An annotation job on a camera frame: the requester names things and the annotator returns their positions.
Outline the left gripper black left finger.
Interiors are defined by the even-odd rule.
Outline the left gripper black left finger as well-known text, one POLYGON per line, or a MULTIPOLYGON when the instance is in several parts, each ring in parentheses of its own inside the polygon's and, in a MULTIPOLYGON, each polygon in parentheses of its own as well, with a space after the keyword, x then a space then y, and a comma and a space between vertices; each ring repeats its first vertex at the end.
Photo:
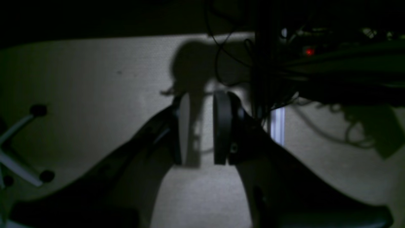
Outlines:
POLYGON ((149 228, 160 185, 181 165, 183 95, 62 189, 15 203, 11 228, 149 228))

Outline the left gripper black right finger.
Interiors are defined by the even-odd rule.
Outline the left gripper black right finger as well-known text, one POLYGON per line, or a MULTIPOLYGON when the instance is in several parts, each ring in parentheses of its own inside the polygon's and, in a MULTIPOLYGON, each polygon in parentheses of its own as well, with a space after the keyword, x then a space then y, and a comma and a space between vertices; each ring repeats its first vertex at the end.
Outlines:
POLYGON ((389 228, 387 206, 357 201, 277 144, 232 92, 213 96, 214 163, 234 166, 255 228, 389 228))

